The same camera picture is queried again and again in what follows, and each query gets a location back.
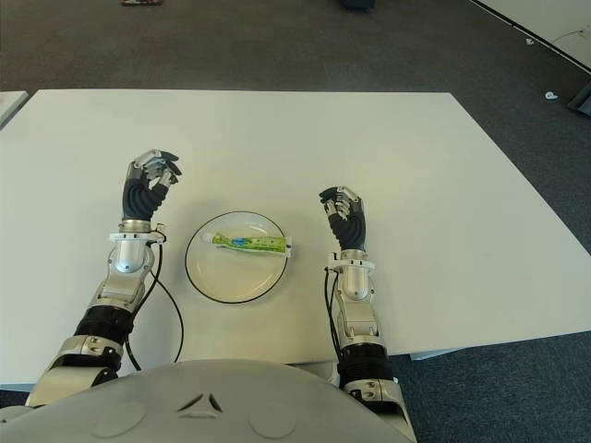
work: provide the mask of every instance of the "white wall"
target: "white wall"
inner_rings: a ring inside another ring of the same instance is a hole
[[[591,0],[480,0],[547,42],[567,32],[587,29],[587,39],[569,35],[554,46],[591,66]]]

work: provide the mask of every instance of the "plate rim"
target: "plate rim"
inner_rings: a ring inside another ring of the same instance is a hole
[[[289,257],[285,257],[285,262],[283,263],[283,269],[281,270],[281,273],[279,274],[279,277],[277,277],[277,280],[271,285],[271,287],[269,289],[267,289],[267,291],[265,291],[264,293],[261,293],[259,295],[257,295],[256,297],[253,298],[249,298],[247,300],[243,300],[241,302],[226,302],[224,300],[219,300],[217,298],[211,297],[209,295],[207,295],[206,293],[204,293],[196,283],[193,282],[193,280],[191,279],[191,275],[188,272],[188,266],[187,266],[187,256],[188,256],[188,249],[191,247],[191,243],[193,243],[193,239],[195,238],[195,235],[197,235],[197,233],[203,229],[203,227],[205,227],[206,224],[213,222],[216,219],[219,219],[221,217],[224,217],[226,215],[229,214],[237,214],[237,213],[242,213],[242,214],[255,214],[258,215],[260,217],[262,217],[263,219],[267,219],[269,222],[271,222],[281,233],[281,235],[283,237],[285,237],[285,233],[283,232],[283,229],[281,229],[281,227],[279,227],[279,225],[273,221],[272,219],[270,219],[269,217],[267,217],[266,215],[262,215],[258,212],[255,212],[254,210],[230,210],[228,212],[225,212],[223,214],[220,215],[216,215],[215,217],[210,218],[209,220],[207,220],[206,222],[204,222],[198,229],[197,231],[195,231],[193,233],[193,235],[191,235],[191,238],[189,239],[188,243],[187,243],[187,249],[185,250],[185,274],[188,277],[189,282],[191,283],[191,285],[197,290],[198,293],[200,293],[201,295],[209,298],[210,300],[217,302],[217,303],[223,303],[224,305],[242,305],[244,303],[248,303],[248,302],[252,302],[253,300],[257,300],[259,298],[261,298],[264,294],[268,293],[271,289],[273,289],[277,283],[281,280],[281,278],[283,277],[283,274],[285,273],[285,269],[287,268],[287,260],[289,259]]]

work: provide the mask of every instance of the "small object on floor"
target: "small object on floor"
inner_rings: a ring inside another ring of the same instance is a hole
[[[371,11],[376,7],[376,0],[341,0],[341,3],[347,9],[356,11]]]
[[[121,0],[122,6],[160,6],[163,0]]]
[[[573,109],[591,117],[591,80],[587,85],[574,96],[574,98],[567,104],[569,109]]]

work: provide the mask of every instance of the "black joint segment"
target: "black joint segment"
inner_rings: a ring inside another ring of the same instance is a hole
[[[178,160],[178,157],[176,157],[172,152],[167,152],[165,150],[161,150],[160,155],[163,156],[163,159],[168,160],[170,162],[176,162]]]
[[[84,366],[84,367],[102,367],[107,366],[113,371],[118,371],[121,367],[121,355],[115,352],[115,349],[105,347],[102,355],[65,355],[59,365],[55,366]]]
[[[330,200],[331,198],[333,198],[334,196],[336,196],[337,193],[337,187],[329,187],[328,189],[322,191],[319,193],[320,196],[320,203],[324,204],[326,203],[328,200]]]
[[[349,392],[349,395],[351,395],[351,397],[359,401],[373,413],[392,413],[404,416],[403,409],[400,407],[400,405],[398,405],[398,403],[394,403],[393,401],[365,401],[363,400],[361,390],[359,389],[352,390]]]
[[[366,222],[363,214],[361,216],[352,214],[346,221],[339,214],[333,214],[329,216],[329,225],[342,250],[365,251]]]
[[[160,183],[150,189],[148,183],[141,178],[127,180],[123,190],[123,218],[149,222],[167,193],[168,187]]]
[[[183,173],[181,173],[181,170],[178,169],[178,167],[172,162],[167,161],[166,166],[168,166],[171,169],[171,171],[173,172],[174,175],[182,175],[183,174]]]
[[[96,376],[96,378],[92,382],[92,386],[101,385],[102,383],[115,380],[116,378],[117,373],[113,369],[105,369],[104,371],[101,371],[101,373],[98,376]]]
[[[96,335],[123,346],[133,329],[133,315],[114,306],[93,306],[84,314],[74,335]]]
[[[337,365],[337,371],[341,376],[341,388],[356,380],[393,379],[386,350],[374,343],[352,344],[343,348],[343,359]]]

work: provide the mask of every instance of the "dark carpet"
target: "dark carpet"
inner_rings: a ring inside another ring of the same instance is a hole
[[[591,251],[591,119],[565,106],[589,76],[467,0],[1,8],[1,90],[451,92]],[[421,443],[591,442],[591,333],[392,364]]]

